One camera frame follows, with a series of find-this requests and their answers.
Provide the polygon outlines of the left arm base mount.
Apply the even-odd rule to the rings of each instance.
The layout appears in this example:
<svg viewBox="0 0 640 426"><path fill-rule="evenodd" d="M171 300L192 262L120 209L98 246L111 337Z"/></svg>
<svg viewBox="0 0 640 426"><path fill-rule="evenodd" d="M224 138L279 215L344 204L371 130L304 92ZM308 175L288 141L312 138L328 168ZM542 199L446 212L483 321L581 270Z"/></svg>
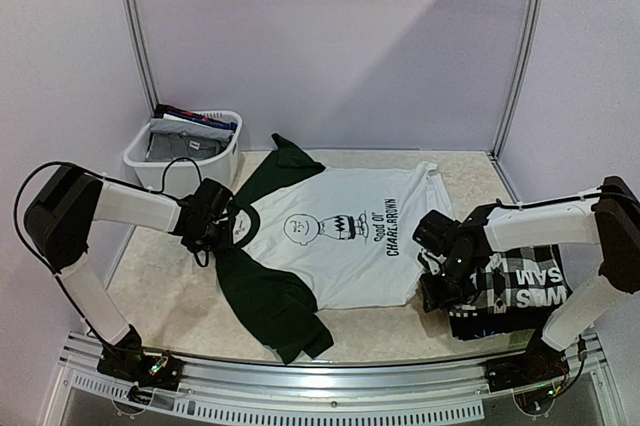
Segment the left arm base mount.
<svg viewBox="0 0 640 426"><path fill-rule="evenodd" d="M105 343L97 371L103 375L136 383L140 388L177 391L185 362L168 351L145 349L136 337L125 337L116 345Z"/></svg>

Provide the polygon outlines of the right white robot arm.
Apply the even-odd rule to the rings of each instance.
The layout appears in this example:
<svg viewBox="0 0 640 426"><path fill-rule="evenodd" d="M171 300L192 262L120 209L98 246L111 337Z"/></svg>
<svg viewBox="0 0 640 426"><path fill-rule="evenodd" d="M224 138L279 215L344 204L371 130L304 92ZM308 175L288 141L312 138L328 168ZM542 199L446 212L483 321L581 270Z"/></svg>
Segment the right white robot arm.
<svg viewBox="0 0 640 426"><path fill-rule="evenodd" d="M445 309L471 294L472 272L491 256L521 247L595 244L603 262L541 329L542 343L523 353L517 373L537 382L552 370L555 351L571 343L608 308L639 290L639 201L617 176L595 189L537 203L494 202L476 207L464 221L429 211L413 233L425 268L420 279L426 311Z"/></svg>

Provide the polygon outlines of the white cloth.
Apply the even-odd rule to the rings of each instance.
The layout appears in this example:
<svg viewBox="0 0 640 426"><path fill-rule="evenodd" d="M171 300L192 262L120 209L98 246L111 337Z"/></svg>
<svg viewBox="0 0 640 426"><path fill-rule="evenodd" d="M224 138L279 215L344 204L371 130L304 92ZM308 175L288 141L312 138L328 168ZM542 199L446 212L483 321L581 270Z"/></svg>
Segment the white cloth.
<svg viewBox="0 0 640 426"><path fill-rule="evenodd" d="M236 318L287 364L333 346L320 311L406 304L422 274L414 230L453 208L435 163L336 168L273 143L233 199L232 243L215 262Z"/></svg>

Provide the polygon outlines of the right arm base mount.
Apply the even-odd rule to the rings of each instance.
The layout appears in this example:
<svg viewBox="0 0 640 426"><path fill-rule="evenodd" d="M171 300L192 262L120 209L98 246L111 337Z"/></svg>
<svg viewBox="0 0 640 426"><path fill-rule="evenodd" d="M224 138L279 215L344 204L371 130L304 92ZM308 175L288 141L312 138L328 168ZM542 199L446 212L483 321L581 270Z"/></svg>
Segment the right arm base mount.
<svg viewBox="0 0 640 426"><path fill-rule="evenodd" d="M570 388L584 369L587 346L581 335L578 336L577 354L580 366L570 379L565 351L552 348L539 335L534 335L522 353L485 361L482 364L484 378L488 381L489 390L497 392L560 377L561 382L546 393L547 397L555 398Z"/></svg>

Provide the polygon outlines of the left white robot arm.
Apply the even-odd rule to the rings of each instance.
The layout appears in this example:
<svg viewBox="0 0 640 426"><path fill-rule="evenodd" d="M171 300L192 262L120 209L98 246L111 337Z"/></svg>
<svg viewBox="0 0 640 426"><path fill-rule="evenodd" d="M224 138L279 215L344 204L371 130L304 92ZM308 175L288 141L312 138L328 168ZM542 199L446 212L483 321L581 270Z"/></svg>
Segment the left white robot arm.
<svg viewBox="0 0 640 426"><path fill-rule="evenodd" d="M233 194L205 178L193 193L177 198L63 161L44 163L27 178L34 180L45 170L52 173L28 204L15 197L14 230L100 343L111 349L111 365L128 380L141 379L149 361L123 341L133 328L92 263L94 229L149 229L179 238L193 255L212 252L231 242Z"/></svg>

